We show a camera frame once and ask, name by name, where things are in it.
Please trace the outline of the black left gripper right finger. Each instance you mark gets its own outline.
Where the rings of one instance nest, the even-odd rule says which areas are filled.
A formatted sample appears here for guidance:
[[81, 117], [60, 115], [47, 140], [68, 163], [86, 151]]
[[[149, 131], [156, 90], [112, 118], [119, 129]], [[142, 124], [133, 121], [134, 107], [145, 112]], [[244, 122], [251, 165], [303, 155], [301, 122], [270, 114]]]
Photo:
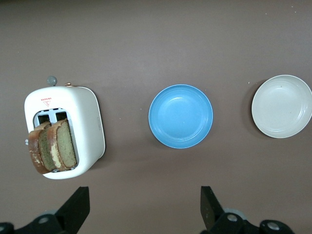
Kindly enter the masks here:
[[222, 208], [210, 186], [200, 191], [200, 212], [206, 229], [203, 234], [292, 234], [293, 230], [277, 220], [251, 224], [239, 210]]

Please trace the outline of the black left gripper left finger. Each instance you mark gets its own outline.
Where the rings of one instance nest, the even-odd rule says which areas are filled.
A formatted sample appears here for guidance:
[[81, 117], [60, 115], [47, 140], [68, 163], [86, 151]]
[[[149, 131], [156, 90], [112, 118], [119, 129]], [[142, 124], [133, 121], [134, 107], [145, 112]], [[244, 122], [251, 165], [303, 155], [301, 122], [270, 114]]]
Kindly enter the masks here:
[[79, 187], [54, 213], [43, 214], [26, 226], [15, 229], [9, 222], [0, 224], [2, 234], [76, 234], [90, 212], [88, 187]]

